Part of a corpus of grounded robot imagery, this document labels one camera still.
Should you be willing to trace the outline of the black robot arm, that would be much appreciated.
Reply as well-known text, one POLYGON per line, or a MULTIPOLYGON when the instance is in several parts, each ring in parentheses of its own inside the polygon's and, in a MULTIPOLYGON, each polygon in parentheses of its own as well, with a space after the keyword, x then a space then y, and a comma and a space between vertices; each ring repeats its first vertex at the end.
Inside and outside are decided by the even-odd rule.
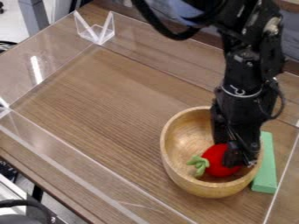
POLYGON ((146 0, 132 0, 151 26, 173 40, 190 39, 207 26, 217 28, 226 72, 211 104, 213 138, 229 146, 222 164, 251 166, 261 152, 261 128, 277 119, 286 97, 277 76, 283 72, 283 15, 274 0, 171 0, 187 26, 173 31, 146 0))

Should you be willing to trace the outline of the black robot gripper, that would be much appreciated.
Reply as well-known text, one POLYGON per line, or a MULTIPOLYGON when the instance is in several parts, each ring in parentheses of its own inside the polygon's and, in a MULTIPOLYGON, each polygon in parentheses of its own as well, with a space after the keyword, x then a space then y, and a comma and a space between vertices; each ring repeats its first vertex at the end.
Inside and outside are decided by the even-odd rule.
POLYGON ((210 108, 213 139, 215 144, 227 144, 222 164, 229 168, 257 163, 261 128, 281 116, 281 112, 274 113, 281 96, 278 84, 263 84, 254 92, 241 92, 221 84, 210 108))

